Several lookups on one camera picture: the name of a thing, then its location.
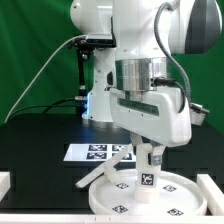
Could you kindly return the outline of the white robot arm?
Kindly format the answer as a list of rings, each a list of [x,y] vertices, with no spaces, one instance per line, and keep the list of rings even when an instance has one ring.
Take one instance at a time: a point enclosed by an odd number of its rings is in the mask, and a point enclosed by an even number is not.
[[[94,61],[84,120],[130,131],[138,160],[160,165],[164,149],[187,144],[205,116],[189,81],[170,79],[167,66],[219,40],[217,1],[73,0],[70,16],[83,34],[81,59]]]

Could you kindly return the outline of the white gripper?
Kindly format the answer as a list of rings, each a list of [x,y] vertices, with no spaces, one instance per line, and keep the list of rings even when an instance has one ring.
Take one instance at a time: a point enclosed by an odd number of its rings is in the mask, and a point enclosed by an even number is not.
[[[191,139],[188,103],[180,111],[182,95],[179,88],[158,87],[142,94],[142,100],[131,101],[116,88],[110,89],[111,116],[114,123],[130,131],[133,153],[143,147],[142,136],[150,139],[151,164],[159,166],[165,146],[185,145]]]

